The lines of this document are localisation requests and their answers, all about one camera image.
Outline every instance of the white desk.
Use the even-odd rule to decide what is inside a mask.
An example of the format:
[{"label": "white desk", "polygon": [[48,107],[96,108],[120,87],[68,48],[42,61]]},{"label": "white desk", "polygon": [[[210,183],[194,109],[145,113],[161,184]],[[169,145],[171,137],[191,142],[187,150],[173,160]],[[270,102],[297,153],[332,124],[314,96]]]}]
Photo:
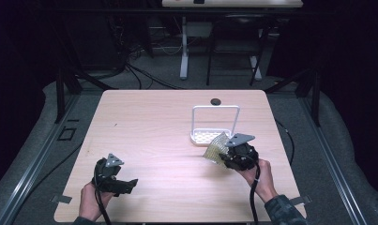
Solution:
[{"label": "white desk", "polygon": [[[80,191],[93,177],[96,162],[109,153],[125,161],[118,180],[139,179],[131,194],[112,198],[107,212],[114,222],[251,222],[249,185],[237,172],[205,159],[206,147],[190,140],[191,110],[219,98],[241,108],[235,132],[250,141],[272,165],[275,186],[288,198],[299,196],[279,132],[263,91],[158,90],[104,92],[54,218],[78,216]],[[224,120],[211,113],[205,119]],[[255,197],[260,221],[268,221]],[[298,210],[306,216],[304,206]]]},{"label": "white desk", "polygon": [[301,0],[204,0],[194,4],[193,0],[162,0],[164,7],[172,8],[301,8]]},{"label": "white desk", "polygon": [[[301,0],[205,0],[204,4],[194,4],[193,0],[162,0],[166,8],[301,8]],[[188,77],[189,49],[187,47],[187,23],[182,19],[182,63],[180,66],[180,79]],[[251,58],[252,66],[256,65],[256,59]],[[260,81],[260,70],[256,71],[255,79]]]}]

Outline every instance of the person's right hand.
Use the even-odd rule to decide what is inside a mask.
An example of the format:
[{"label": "person's right hand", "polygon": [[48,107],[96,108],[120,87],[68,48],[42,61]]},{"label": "person's right hand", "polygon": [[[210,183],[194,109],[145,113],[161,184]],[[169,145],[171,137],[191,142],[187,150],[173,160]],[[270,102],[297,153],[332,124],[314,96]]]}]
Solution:
[{"label": "person's right hand", "polygon": [[[259,168],[261,174],[259,176],[259,182],[256,186],[255,192],[259,195],[264,203],[267,203],[272,198],[278,196],[279,194],[274,188],[273,174],[271,173],[271,165],[267,160],[259,159]],[[245,180],[247,180],[249,186],[253,184],[256,176],[256,167],[250,170],[238,171]]]},{"label": "person's right hand", "polygon": [[[107,207],[107,204],[109,203],[113,195],[114,193],[111,192],[101,192],[100,197],[104,207]],[[79,216],[81,218],[89,219],[93,222],[95,222],[101,216],[101,212],[98,208],[98,202],[95,197],[95,186],[91,182],[86,184],[81,190]]]}]

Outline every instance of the black cable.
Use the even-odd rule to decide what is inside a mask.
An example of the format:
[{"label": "black cable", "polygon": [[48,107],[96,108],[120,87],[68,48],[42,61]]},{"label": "black cable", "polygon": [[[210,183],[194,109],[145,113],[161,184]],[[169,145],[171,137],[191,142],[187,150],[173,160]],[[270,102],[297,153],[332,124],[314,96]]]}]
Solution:
[{"label": "black cable", "polygon": [[121,68],[118,68],[118,69],[115,69],[113,70],[111,73],[109,74],[103,74],[103,75],[91,75],[91,77],[95,78],[95,79],[98,79],[98,80],[102,80],[102,79],[106,79],[106,78],[112,78],[112,77],[115,77],[116,75],[122,73],[123,71],[125,70],[124,67],[121,67]]},{"label": "black cable", "polygon": [[142,56],[142,51],[144,49],[143,49],[142,46],[136,46],[136,48],[131,48],[129,50],[130,50],[130,54],[129,54],[129,58],[127,60],[129,60],[129,59],[136,60],[136,59],[138,59],[138,58],[140,58]]},{"label": "black cable", "polygon": [[83,143],[81,142],[71,153],[69,153],[63,160],[61,160],[59,163],[57,163],[56,166],[54,166],[48,173],[45,174],[44,177],[42,177],[42,179],[40,179],[37,184],[31,188],[30,192],[28,192],[28,194],[25,196],[22,204],[20,205],[15,217],[12,219],[12,222],[11,224],[14,223],[14,220],[16,219],[16,217],[19,215],[19,212],[20,210],[22,210],[24,204],[27,202],[28,198],[30,198],[30,196],[34,193],[34,191],[39,187],[40,184],[42,184],[42,182],[49,177],[49,175],[51,175],[60,165],[62,165],[65,161],[67,161],[67,159],[69,159],[72,154],[74,154],[80,147],[81,145],[83,145]]},{"label": "black cable", "polygon": [[145,89],[146,89],[146,90],[150,89],[150,87],[153,85],[153,83],[154,83],[154,81],[153,81],[153,79],[151,79],[151,83],[148,84],[148,86],[147,86]]},{"label": "black cable", "polygon": [[95,194],[96,202],[98,202],[98,209],[100,210],[100,213],[103,215],[104,220],[106,221],[107,225],[111,225],[112,222],[110,221],[109,215],[107,214],[106,208],[104,207],[103,201],[101,200],[101,193],[98,188],[101,185],[101,182],[98,183],[97,169],[98,169],[98,164],[96,164],[94,175],[93,175],[94,180],[95,180],[95,193],[94,194]]},{"label": "black cable", "polygon": [[139,79],[138,75],[136,75],[136,73],[133,71],[133,69],[131,69],[128,65],[127,65],[127,68],[129,68],[129,71],[133,74],[133,76],[135,76],[136,80],[138,81],[139,90],[142,90],[142,81]]},{"label": "black cable", "polygon": [[161,44],[161,43],[164,43],[165,41],[174,41],[175,42],[181,42],[181,37],[175,37],[175,36],[164,36],[164,37],[161,37],[159,39],[153,39],[151,42],[153,44]]},{"label": "black cable", "polygon": [[250,209],[252,210],[253,220],[255,222],[255,225],[257,225],[259,220],[258,220],[258,215],[256,213],[256,208],[255,208],[255,189],[258,186],[259,176],[261,175],[261,168],[259,167],[259,163],[255,163],[255,166],[256,166],[256,175],[255,175],[255,180],[250,186],[249,202],[250,202]]},{"label": "black cable", "polygon": [[129,63],[127,63],[127,67],[130,68],[130,69],[133,69],[133,70],[136,70],[136,71],[142,73],[144,76],[150,78],[154,82],[159,83],[159,84],[161,84],[163,86],[166,86],[166,87],[169,87],[169,88],[172,88],[172,89],[181,89],[181,90],[185,89],[183,87],[179,87],[179,86],[175,86],[175,85],[169,84],[169,83],[163,81],[162,79],[160,79],[158,77],[155,77],[155,76],[151,75],[150,73],[148,73],[148,72],[146,72],[144,70],[141,70],[141,69],[139,69],[137,67],[134,67],[133,65],[131,65]]},{"label": "black cable", "polygon": [[284,129],[285,133],[288,135],[289,139],[291,140],[292,154],[291,154],[291,158],[289,159],[289,164],[292,165],[292,161],[294,160],[294,155],[295,155],[295,143],[294,143],[294,139],[292,138],[292,136],[289,133],[288,129],[285,128],[285,126],[279,120],[277,120],[276,118],[274,118],[274,120],[277,122],[277,124],[279,124]]}]

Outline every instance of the black metal frame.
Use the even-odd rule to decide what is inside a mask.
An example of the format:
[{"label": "black metal frame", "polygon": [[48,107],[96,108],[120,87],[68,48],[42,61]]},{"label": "black metal frame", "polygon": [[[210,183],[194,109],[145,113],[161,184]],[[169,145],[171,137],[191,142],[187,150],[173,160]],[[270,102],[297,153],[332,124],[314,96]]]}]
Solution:
[{"label": "black metal frame", "polygon": [[[322,19],[330,18],[336,15],[336,11],[322,11],[322,10],[305,10],[305,9],[291,9],[291,8],[231,8],[231,7],[162,7],[162,8],[107,8],[107,9],[96,9],[96,8],[86,8],[86,9],[71,9],[71,8],[56,8],[56,7],[45,7],[40,9],[41,13],[45,15],[60,15],[60,14],[96,14],[96,15],[129,15],[129,16],[222,16],[227,14],[257,14],[257,15],[268,15],[273,16],[276,19]],[[67,40],[59,41],[62,45],[66,46],[64,43]],[[61,71],[57,77],[57,96],[58,96],[58,115],[56,122],[58,122],[64,115],[64,89],[63,83],[66,83],[68,89],[72,94],[81,93],[81,86],[74,79],[74,75],[71,72],[79,71],[79,75],[89,82],[100,87],[103,90],[113,89],[112,87],[90,77],[88,74],[84,73],[82,69],[76,71]],[[317,126],[320,125],[318,121],[318,110],[319,110],[319,96],[320,96],[320,79],[321,76],[314,68],[309,68],[304,72],[295,74],[293,77],[286,79],[284,82],[278,83],[275,86],[266,90],[266,93],[273,93],[282,86],[290,83],[293,80],[304,77],[308,75],[310,77],[310,82],[306,84],[299,85],[296,89],[296,95],[298,97],[304,97],[308,94],[311,87],[313,87],[312,103],[311,103],[311,113],[312,118]]]},{"label": "black metal frame", "polygon": [[[253,19],[251,22],[247,22],[245,24],[241,24],[240,22],[235,22],[234,19]],[[226,23],[231,23],[232,25],[225,27]],[[212,31],[210,34],[210,41],[209,41],[209,46],[208,46],[208,67],[207,67],[207,72],[206,72],[206,85],[209,85],[210,83],[210,76],[211,76],[211,70],[212,69],[225,69],[225,68],[235,68],[235,69],[244,69],[244,68],[249,68],[252,70],[251,73],[251,78],[250,78],[250,83],[249,85],[253,85],[255,81],[255,74],[256,71],[260,65],[262,55],[263,55],[263,50],[264,46],[267,41],[268,34],[270,30],[273,28],[275,24],[274,18],[270,16],[263,16],[263,15],[253,15],[253,14],[229,14],[220,19],[219,21],[216,21],[212,27]],[[217,37],[216,33],[218,30],[221,30],[222,32],[225,32],[227,30],[227,33],[231,32],[231,29],[250,29],[252,32],[255,32],[255,34],[250,36],[251,41],[256,43],[257,49],[256,50],[246,50],[246,51],[234,51],[234,50],[229,50],[229,51],[218,51],[217,50],[217,40],[218,39],[223,39]],[[262,34],[259,36],[258,32],[259,30],[262,30]],[[212,67],[212,56],[218,53],[225,53],[225,54],[243,54],[246,56],[255,56],[257,58],[256,60],[256,65],[251,66],[251,67]]]}]

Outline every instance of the white desk leg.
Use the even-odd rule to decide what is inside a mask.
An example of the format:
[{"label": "white desk leg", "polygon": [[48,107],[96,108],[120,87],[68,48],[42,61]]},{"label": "white desk leg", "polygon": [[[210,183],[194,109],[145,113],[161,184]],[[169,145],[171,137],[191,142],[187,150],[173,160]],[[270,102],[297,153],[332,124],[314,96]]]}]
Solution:
[{"label": "white desk leg", "polygon": [[[256,57],[255,57],[255,56],[252,56],[252,57],[250,58],[250,65],[251,65],[253,68],[256,66],[256,62],[257,62]],[[260,70],[259,67],[258,67],[258,69],[256,70],[256,73],[255,73],[255,81],[259,82],[259,81],[261,81],[261,80],[262,80],[262,74],[261,74],[261,70]]]},{"label": "white desk leg", "polygon": [[186,17],[182,18],[182,64],[180,66],[180,79],[185,80],[188,78],[189,67],[189,50],[188,50],[188,34],[187,34]]}]

